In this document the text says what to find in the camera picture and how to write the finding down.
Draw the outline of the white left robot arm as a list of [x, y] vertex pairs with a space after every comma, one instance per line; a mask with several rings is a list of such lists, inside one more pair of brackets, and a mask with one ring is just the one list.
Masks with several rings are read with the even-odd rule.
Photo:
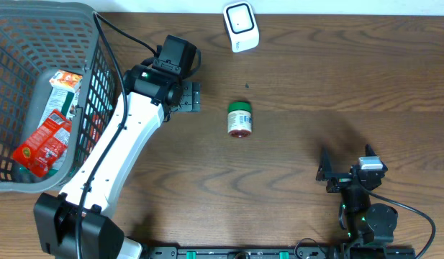
[[114, 116], [92, 153], [57, 196], [34, 206], [42, 251], [55, 258], [140, 258], [145, 246], [124, 234], [112, 217], [124, 183], [153, 133], [171, 112], [200, 110], [190, 81], [198, 70], [171, 63], [136, 65], [122, 79]]

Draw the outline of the grey plastic shopping basket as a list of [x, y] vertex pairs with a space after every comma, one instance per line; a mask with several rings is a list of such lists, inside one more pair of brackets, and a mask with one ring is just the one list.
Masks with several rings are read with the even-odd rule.
[[[57, 70], [83, 76], [66, 157], [38, 178], [12, 159], [37, 129]], [[0, 1], [0, 191], [58, 190], [87, 160], [106, 129], [119, 86], [85, 4]]]

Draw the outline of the red snack bag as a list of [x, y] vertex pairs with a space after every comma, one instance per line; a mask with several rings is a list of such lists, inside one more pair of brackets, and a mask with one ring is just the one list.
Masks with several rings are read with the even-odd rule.
[[57, 109], [12, 153], [12, 159], [41, 178], [68, 148], [71, 121]]

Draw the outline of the white barcode scanner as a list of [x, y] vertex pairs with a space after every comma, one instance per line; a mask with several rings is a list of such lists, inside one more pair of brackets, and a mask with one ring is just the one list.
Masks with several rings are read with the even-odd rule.
[[246, 1], [228, 4], [223, 9], [225, 29], [234, 53], [244, 52], [258, 46], [260, 32], [252, 6]]

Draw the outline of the green lid spice jar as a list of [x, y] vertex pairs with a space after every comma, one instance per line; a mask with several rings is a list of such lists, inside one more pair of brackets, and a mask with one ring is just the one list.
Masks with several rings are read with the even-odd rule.
[[227, 108], [227, 132], [232, 137], [243, 138], [252, 133], [252, 109], [248, 102], [237, 101]]

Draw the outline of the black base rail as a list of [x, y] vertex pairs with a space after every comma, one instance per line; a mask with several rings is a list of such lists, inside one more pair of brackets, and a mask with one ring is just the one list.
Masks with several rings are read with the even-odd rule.
[[177, 248], [146, 247], [139, 259], [325, 259], [325, 258], [415, 258], [412, 248], [356, 248], [342, 255], [336, 247], [298, 248]]

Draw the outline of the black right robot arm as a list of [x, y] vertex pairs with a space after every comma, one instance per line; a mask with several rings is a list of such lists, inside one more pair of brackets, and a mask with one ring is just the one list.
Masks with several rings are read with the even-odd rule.
[[386, 204], [371, 202], [369, 192], [381, 185], [388, 168], [370, 145], [365, 150], [366, 154], [347, 173], [335, 172], [328, 152], [323, 150], [316, 180], [327, 183], [328, 193], [341, 194], [340, 226], [349, 231], [350, 241], [360, 246], [382, 246], [394, 241], [398, 212]]

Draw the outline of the small orange box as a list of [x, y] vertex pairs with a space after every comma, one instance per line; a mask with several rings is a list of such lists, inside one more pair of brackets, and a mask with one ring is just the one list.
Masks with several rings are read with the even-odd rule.
[[57, 70], [49, 80], [53, 88], [75, 93], [81, 87], [83, 76], [68, 71]]

